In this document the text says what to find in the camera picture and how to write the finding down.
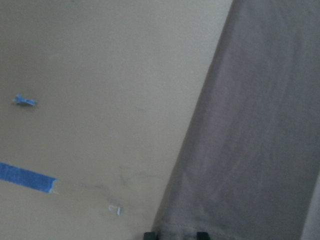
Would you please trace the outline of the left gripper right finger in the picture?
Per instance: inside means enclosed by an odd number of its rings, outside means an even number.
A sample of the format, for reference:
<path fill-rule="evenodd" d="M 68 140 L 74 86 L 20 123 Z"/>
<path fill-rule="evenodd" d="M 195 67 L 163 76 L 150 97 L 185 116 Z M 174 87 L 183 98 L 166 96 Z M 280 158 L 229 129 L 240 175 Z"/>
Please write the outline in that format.
<path fill-rule="evenodd" d="M 197 232 L 196 240 L 209 240 L 209 234 L 203 231 Z"/>

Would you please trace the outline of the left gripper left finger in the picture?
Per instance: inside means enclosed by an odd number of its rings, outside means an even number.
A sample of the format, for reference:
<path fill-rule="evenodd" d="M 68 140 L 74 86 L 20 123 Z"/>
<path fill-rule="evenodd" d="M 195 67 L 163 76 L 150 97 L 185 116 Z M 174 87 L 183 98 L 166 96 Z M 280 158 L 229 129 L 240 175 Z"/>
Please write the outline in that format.
<path fill-rule="evenodd" d="M 157 240 L 157 235 L 154 231 L 153 232 L 145 232 L 143 234 L 143 240 Z"/>

